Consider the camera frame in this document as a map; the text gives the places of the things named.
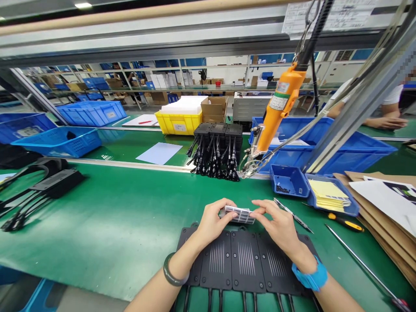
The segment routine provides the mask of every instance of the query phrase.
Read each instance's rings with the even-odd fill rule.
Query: ceiling light
[[[83,3],[77,3],[75,6],[79,9],[89,9],[92,7],[92,4],[88,2],[83,2]]]

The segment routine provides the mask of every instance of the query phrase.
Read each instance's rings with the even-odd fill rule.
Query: white label
[[[305,30],[305,16],[310,3],[309,1],[288,4],[282,32],[287,33],[290,40],[298,40],[301,38]],[[365,27],[367,19],[375,8],[376,3],[376,0],[335,0],[324,30],[339,31]],[[313,18],[316,9],[317,1],[312,6],[309,19]],[[306,36],[307,39],[311,37],[317,19],[310,26]]]
[[[286,106],[287,100],[287,98],[273,96],[270,101],[270,107],[275,110],[282,111]]]
[[[184,124],[173,124],[173,127],[175,128],[176,131],[182,131],[182,132],[186,132],[186,126]]]
[[[289,89],[290,83],[288,82],[279,82],[277,84],[277,91],[281,93],[286,93]]]
[[[21,137],[31,137],[32,135],[39,134],[40,132],[31,127],[27,127],[25,129],[17,130],[17,134]]]

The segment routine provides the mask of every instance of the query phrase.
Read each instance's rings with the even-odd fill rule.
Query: person's right hand
[[[317,270],[317,262],[309,248],[302,243],[295,229],[293,215],[281,210],[274,201],[253,200],[252,203],[260,208],[254,210],[250,216],[258,220],[269,233],[273,241],[296,264],[304,274],[312,274]],[[268,213],[273,220],[267,219]]]
[[[364,125],[376,129],[396,130],[407,126],[407,120],[402,118],[381,117],[367,119]]]

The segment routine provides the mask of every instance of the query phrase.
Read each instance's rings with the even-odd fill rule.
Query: screwdriver
[[[306,205],[308,207],[312,207],[313,208],[313,206],[310,206],[308,204],[305,204],[305,203],[302,203],[302,204],[304,204],[304,205]],[[328,218],[331,219],[331,220],[337,221],[343,227],[345,227],[347,229],[350,229],[350,230],[352,230],[354,232],[364,232],[364,229],[361,226],[359,226],[358,224],[355,224],[354,222],[351,222],[349,220],[345,220],[345,219],[337,216],[336,214],[334,214],[332,212],[330,212],[328,214]]]
[[[332,234],[338,239],[338,241],[350,252],[350,254],[366,269],[366,271],[371,274],[371,276],[379,283],[379,285],[390,295],[392,303],[399,308],[402,312],[411,312],[407,302],[403,299],[397,298],[386,285],[365,265],[365,263],[352,251],[350,247],[332,230],[329,225],[325,224],[326,227],[332,232]]]

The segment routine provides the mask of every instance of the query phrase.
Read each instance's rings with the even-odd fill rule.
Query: person's left hand
[[[201,223],[195,232],[198,241],[204,246],[208,246],[210,242],[220,236],[225,226],[237,215],[236,212],[227,213],[222,219],[218,216],[219,211],[226,205],[236,207],[237,205],[230,199],[223,198],[212,204],[205,206]]]

